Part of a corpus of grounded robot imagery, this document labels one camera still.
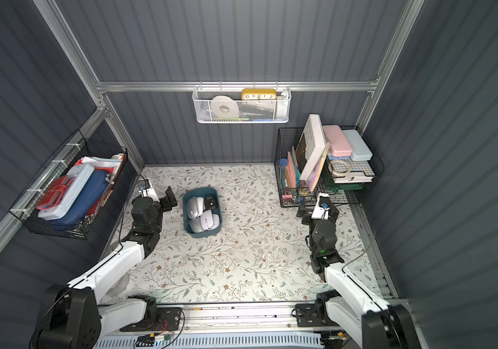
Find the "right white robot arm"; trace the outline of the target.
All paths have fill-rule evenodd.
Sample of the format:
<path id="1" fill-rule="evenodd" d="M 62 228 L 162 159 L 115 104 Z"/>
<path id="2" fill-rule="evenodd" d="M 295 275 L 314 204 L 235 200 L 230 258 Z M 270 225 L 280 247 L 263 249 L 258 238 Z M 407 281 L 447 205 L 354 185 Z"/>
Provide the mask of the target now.
<path id="1" fill-rule="evenodd" d="M 312 209 L 301 202 L 296 216 L 309 227 L 306 245 L 311 268 L 331 287 L 319 293 L 312 305 L 295 306 L 292 316 L 298 326 L 338 325 L 360 348 L 420 348 L 408 309 L 370 291 L 340 256 L 336 249 L 339 211 L 330 198 L 320 196 Z"/>

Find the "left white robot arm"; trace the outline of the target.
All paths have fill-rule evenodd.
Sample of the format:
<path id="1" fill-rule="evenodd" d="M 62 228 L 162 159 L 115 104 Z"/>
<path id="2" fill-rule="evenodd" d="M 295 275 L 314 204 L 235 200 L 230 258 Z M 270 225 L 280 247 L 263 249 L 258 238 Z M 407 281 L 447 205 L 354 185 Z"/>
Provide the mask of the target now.
<path id="1" fill-rule="evenodd" d="M 45 292 L 30 348 L 93 348 L 112 332 L 152 330 L 160 316 L 155 298 L 132 296 L 113 305 L 101 305 L 103 297 L 129 270 L 148 257 L 162 231 L 163 215 L 178 205 L 171 188 L 157 200 L 133 199 L 134 225 L 116 250 L 81 276 Z"/>

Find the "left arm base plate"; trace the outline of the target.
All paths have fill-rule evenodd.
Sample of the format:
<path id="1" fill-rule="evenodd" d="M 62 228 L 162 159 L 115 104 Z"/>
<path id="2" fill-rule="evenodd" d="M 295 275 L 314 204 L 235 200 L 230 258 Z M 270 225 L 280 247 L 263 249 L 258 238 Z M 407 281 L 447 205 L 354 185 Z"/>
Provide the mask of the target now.
<path id="1" fill-rule="evenodd" d="M 180 329 L 183 311 L 181 308 L 162 308 L 148 311 L 145 318 L 135 324 L 122 327 L 120 332 L 165 332 Z"/>

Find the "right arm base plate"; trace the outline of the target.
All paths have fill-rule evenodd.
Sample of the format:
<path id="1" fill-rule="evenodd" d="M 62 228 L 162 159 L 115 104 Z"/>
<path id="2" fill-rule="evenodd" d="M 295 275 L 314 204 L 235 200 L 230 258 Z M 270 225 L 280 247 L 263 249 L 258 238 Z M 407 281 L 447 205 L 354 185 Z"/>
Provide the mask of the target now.
<path id="1" fill-rule="evenodd" d="M 326 312 L 316 304 L 299 303 L 292 309 L 291 316 L 295 318 L 298 327 L 338 327 L 331 321 Z"/>

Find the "white slim mouse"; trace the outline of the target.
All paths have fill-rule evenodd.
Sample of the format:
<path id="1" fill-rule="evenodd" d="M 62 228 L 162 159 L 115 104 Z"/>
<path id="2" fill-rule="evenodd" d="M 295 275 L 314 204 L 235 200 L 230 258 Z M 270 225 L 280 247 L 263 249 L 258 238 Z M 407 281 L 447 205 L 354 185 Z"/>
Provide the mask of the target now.
<path id="1" fill-rule="evenodd" d="M 186 201 L 186 214 L 192 220 L 199 217 L 204 210 L 204 199 L 201 196 L 192 196 Z"/>

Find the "white logo mouse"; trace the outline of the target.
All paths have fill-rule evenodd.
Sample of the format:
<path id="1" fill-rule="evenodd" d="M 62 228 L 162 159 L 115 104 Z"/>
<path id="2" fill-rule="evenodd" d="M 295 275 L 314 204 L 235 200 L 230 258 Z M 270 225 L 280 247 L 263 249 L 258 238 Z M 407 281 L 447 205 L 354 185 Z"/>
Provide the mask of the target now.
<path id="1" fill-rule="evenodd" d="M 221 224 L 219 215 L 213 213 L 211 210 L 204 211 L 200 216 L 200 223 L 204 231 L 211 231 Z"/>

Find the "teal plastic storage box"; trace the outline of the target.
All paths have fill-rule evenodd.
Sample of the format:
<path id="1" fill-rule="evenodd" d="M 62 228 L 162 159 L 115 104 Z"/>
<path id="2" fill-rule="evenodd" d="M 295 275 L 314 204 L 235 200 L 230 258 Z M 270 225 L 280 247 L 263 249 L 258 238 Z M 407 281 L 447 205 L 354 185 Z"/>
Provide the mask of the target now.
<path id="1" fill-rule="evenodd" d="M 221 231 L 223 222 L 217 190 L 203 187 L 183 195 L 183 226 L 190 237 L 215 236 Z"/>

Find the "silver grey mouse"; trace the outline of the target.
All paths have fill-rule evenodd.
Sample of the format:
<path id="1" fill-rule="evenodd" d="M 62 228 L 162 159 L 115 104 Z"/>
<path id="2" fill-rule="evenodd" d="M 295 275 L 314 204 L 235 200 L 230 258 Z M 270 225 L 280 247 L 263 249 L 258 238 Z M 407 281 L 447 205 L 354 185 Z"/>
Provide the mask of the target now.
<path id="1" fill-rule="evenodd" d="M 204 225 L 202 225 L 200 218 L 194 218 L 190 220 L 189 227 L 192 230 L 193 234 L 199 234 L 201 232 L 206 231 L 206 228 L 204 227 Z"/>

